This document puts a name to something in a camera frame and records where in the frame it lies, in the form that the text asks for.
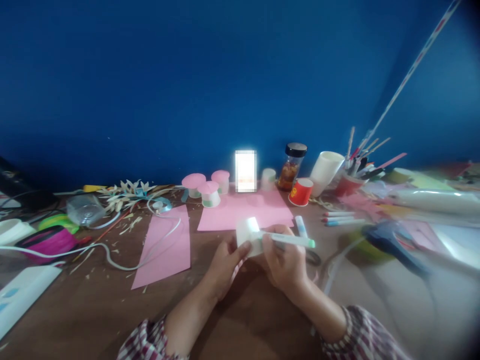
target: blue glue gun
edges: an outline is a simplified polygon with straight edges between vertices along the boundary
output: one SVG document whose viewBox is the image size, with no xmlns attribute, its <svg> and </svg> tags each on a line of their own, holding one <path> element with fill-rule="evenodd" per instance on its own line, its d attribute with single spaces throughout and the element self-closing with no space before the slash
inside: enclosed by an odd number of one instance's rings
<svg viewBox="0 0 480 360">
<path fill-rule="evenodd" d="M 413 242 L 410 234 L 395 221 L 384 221 L 378 225 L 366 225 L 362 228 L 361 233 L 365 239 L 374 247 L 392 255 L 403 266 L 422 279 L 428 278 L 430 271 L 416 257 L 412 256 L 397 240 L 396 235 Z"/>
</svg>

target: wooden table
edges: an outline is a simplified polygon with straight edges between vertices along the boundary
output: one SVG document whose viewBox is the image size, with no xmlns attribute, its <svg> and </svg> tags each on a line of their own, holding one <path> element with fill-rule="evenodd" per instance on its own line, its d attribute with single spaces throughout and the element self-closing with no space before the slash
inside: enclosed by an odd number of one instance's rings
<svg viewBox="0 0 480 360">
<path fill-rule="evenodd" d="M 72 274 L 80 261 L 64 267 L 55 282 L 0 342 L 2 359 L 114 359 L 132 329 L 143 319 L 158 319 L 170 311 L 207 271 L 220 241 L 234 231 L 198 232 L 202 207 L 187 204 L 191 232 L 191 269 L 144 288 L 130 290 L 131 272 L 112 268 L 97 248 Z M 302 215 L 308 234 L 317 241 L 321 267 L 308 274 L 323 288 L 329 261 L 345 244 L 341 235 L 351 227 L 324 227 L 325 211 L 316 204 L 292 207 Z M 142 220 L 132 232 L 120 227 L 104 237 L 117 242 L 114 261 L 128 267 L 138 264 L 151 214 L 138 210 Z M 89 231 L 89 235 L 101 230 Z M 439 317 L 434 333 L 437 359 L 455 358 L 479 318 L 478 275 L 451 268 L 419 254 L 434 270 L 432 281 Z M 25 264 L 1 265 L 0 284 L 13 278 Z M 357 304 L 373 313 L 400 344 L 418 357 L 432 331 L 432 301 L 422 281 L 398 261 L 369 264 L 351 253 L 336 275 L 331 294 L 341 305 Z M 258 261 L 242 267 L 226 298 L 214 309 L 198 338 L 192 359 L 317 359 L 319 340 L 310 336 L 308 320 L 275 288 Z"/>
</svg>

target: red pen holder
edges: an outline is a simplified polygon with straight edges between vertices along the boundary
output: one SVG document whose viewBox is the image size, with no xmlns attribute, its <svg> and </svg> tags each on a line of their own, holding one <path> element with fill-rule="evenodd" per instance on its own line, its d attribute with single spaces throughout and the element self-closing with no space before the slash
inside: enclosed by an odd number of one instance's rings
<svg viewBox="0 0 480 360">
<path fill-rule="evenodd" d="M 340 182 L 335 189 L 335 196 L 341 198 L 345 195 L 352 195 L 367 182 L 368 180 L 361 180 L 343 173 Z"/>
<path fill-rule="evenodd" d="M 313 188 L 312 180 L 306 177 L 299 178 L 288 195 L 288 200 L 296 206 L 307 206 Z"/>
</svg>

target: hand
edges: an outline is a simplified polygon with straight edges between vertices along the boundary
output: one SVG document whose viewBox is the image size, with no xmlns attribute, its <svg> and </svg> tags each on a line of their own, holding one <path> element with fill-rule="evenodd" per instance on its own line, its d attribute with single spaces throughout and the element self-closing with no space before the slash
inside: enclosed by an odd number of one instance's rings
<svg viewBox="0 0 480 360">
<path fill-rule="evenodd" d="M 285 225 L 273 225 L 265 229 L 269 233 L 293 235 L 294 233 Z M 305 248 L 303 246 L 283 243 L 284 250 L 279 249 L 272 237 L 263 235 L 263 252 L 271 271 L 268 278 L 273 286 L 279 288 L 294 301 L 301 290 L 308 284 Z"/>
<path fill-rule="evenodd" d="M 230 290 L 235 276 L 251 249 L 250 241 L 244 242 L 237 248 L 237 240 L 234 237 L 228 241 L 222 241 L 218 246 L 203 278 L 216 301 L 221 301 Z"/>
</svg>

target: pink sheet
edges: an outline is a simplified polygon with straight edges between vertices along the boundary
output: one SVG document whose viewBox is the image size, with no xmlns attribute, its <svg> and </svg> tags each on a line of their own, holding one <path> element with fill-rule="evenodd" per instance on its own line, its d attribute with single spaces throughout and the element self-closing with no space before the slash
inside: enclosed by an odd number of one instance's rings
<svg viewBox="0 0 480 360">
<path fill-rule="evenodd" d="M 290 208 L 285 204 L 278 190 L 235 193 L 220 196 L 220 205 L 203 208 L 198 231 L 234 230 L 237 221 L 255 217 L 260 228 L 274 224 L 293 227 Z"/>
<path fill-rule="evenodd" d="M 162 214 L 180 218 L 180 225 L 153 251 L 150 261 L 136 271 L 132 290 L 154 283 L 190 268 L 190 223 L 187 206 L 182 205 Z M 178 219 L 152 216 L 140 263 L 149 250 L 178 223 Z"/>
</svg>

